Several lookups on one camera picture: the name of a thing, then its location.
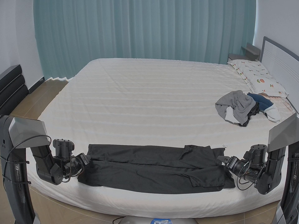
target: floor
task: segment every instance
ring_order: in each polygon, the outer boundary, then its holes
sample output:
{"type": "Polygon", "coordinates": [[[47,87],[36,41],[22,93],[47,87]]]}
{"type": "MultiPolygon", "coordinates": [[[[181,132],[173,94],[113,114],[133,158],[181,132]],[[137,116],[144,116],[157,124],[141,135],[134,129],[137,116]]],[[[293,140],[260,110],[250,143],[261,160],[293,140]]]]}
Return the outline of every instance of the floor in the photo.
{"type": "MultiPolygon", "coordinates": [[[[66,84],[67,81],[60,80],[44,82],[32,94],[25,97],[11,115],[37,119],[66,84]]],[[[39,214],[42,224],[110,224],[115,218],[119,217],[84,210],[62,203],[45,196],[32,186],[30,187],[30,195],[33,207],[39,214]]],[[[274,202],[245,213],[222,217],[197,218],[196,221],[199,224],[259,224],[261,222],[270,224],[275,214],[277,203],[274,202]]],[[[0,219],[1,223],[14,223],[13,214],[2,184],[0,184],[0,219]]]]}

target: teal curtain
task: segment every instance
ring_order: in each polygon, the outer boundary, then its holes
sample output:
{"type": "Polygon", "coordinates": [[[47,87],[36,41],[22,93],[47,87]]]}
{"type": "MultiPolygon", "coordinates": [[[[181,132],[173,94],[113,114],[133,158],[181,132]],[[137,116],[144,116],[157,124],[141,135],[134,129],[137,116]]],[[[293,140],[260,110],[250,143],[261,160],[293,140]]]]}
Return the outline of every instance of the teal curtain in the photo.
{"type": "Polygon", "coordinates": [[[225,64],[252,43],[256,0],[34,0],[45,78],[75,76],[97,58],[225,64]]]}

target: pillowcase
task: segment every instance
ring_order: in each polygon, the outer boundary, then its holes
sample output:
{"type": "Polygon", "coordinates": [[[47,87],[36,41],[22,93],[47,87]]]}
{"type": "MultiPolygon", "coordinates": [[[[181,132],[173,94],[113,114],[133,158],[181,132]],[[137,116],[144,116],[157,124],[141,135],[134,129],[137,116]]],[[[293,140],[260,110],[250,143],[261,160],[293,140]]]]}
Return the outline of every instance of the pillowcase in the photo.
{"type": "Polygon", "coordinates": [[[270,75],[269,71],[259,61],[232,60],[231,64],[241,75],[254,94],[264,93],[268,96],[286,98],[288,93],[283,86],[270,75]]]}

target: gray cloth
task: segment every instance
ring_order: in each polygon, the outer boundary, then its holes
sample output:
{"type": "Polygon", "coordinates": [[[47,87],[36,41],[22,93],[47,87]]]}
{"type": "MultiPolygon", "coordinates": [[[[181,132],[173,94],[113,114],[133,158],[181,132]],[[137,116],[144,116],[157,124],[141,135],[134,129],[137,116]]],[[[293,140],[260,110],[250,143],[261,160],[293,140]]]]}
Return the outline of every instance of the gray cloth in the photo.
{"type": "Polygon", "coordinates": [[[222,96],[216,103],[215,107],[218,114],[225,120],[226,109],[231,106],[233,115],[243,125],[248,120],[248,113],[255,106],[255,101],[243,91],[232,91],[222,96]]]}

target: white bed sheet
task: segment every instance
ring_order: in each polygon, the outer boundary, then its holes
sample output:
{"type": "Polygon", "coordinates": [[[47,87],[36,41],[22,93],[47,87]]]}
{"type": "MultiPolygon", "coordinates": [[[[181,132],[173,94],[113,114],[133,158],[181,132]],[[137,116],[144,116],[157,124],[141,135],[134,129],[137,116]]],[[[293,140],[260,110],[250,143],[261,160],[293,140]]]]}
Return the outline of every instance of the white bed sheet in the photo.
{"type": "MultiPolygon", "coordinates": [[[[253,144],[267,144],[276,123],[262,113],[247,127],[224,121],[215,102],[234,90],[250,92],[230,65],[175,60],[111,58],[86,65],[39,117],[53,139],[69,139],[74,155],[88,144],[226,146],[242,158],[253,144]]],[[[286,99],[273,98],[282,120],[294,113],[286,99]]],[[[28,152],[28,179],[40,192],[84,209],[113,215],[189,218],[230,215],[279,200],[286,177],[267,195],[254,187],[198,194],[148,194],[90,187],[76,178],[59,186],[40,180],[28,152]]]]}

